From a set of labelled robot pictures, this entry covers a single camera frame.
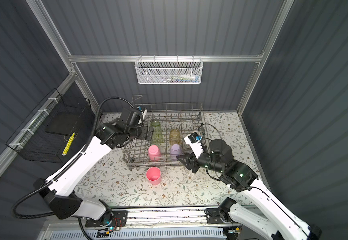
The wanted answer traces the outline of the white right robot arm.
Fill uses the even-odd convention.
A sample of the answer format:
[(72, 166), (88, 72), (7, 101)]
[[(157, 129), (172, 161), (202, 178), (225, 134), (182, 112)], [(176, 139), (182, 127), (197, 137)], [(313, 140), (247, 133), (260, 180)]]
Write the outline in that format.
[(187, 135), (184, 140), (192, 153), (177, 156), (178, 161), (193, 173), (200, 168), (220, 173), (220, 182), (248, 198), (264, 214), (262, 217), (236, 200), (226, 198), (218, 207), (223, 222), (241, 223), (266, 240), (320, 239), (320, 227), (309, 225), (293, 214), (249, 166), (235, 160), (232, 148), (224, 140), (210, 141), (208, 151), (197, 133)]

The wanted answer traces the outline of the yellow transparent cup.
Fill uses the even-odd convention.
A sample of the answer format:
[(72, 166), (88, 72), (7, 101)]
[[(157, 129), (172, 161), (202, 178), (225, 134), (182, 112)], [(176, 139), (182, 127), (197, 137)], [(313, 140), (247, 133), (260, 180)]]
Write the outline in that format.
[(170, 145), (181, 145), (182, 144), (182, 139), (181, 139), (181, 133), (177, 129), (172, 129), (170, 131), (170, 137), (169, 137), (169, 143)]

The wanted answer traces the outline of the lilac cup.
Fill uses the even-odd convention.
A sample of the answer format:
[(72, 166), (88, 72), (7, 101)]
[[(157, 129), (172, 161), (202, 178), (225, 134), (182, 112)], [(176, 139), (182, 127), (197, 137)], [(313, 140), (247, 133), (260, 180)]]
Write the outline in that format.
[(173, 161), (177, 161), (177, 156), (183, 155), (182, 147), (178, 144), (173, 144), (170, 148), (170, 156)]

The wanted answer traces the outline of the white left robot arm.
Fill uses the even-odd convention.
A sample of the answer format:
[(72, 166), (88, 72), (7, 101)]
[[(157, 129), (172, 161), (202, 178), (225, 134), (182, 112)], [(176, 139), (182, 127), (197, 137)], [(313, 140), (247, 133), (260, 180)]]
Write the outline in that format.
[[(84, 175), (106, 154), (121, 149), (133, 140), (150, 141), (153, 128), (146, 125), (147, 108), (126, 102), (121, 116), (107, 123), (100, 123), (101, 109), (98, 108), (94, 124), (84, 146), (58, 171), (47, 179), (39, 179), (36, 190), (19, 199), (11, 208), (17, 219), (38, 219), (56, 216), (60, 220), (69, 217), (90, 218), (108, 225), (113, 218), (112, 209), (102, 200), (80, 197), (74, 189)], [(26, 215), (17, 212), (21, 203), (39, 194), (50, 209), (48, 213)]]

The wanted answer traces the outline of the green transparent cup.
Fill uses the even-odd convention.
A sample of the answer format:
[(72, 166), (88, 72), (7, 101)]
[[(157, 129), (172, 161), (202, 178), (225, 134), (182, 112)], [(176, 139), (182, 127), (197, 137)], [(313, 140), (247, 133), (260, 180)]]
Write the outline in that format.
[(164, 141), (164, 138), (163, 138), (161, 123), (159, 121), (152, 121), (151, 127), (153, 127), (154, 129), (152, 140), (151, 140), (152, 145), (162, 144)]

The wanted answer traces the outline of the pink cup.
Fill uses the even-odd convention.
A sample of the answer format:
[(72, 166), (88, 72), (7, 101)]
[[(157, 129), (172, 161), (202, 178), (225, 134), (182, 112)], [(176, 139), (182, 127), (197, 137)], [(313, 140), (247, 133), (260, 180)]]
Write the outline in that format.
[(157, 145), (151, 145), (148, 149), (149, 159), (152, 162), (159, 161), (162, 157), (161, 150)]
[(152, 185), (158, 185), (161, 182), (161, 170), (157, 167), (151, 167), (146, 172), (146, 178)]

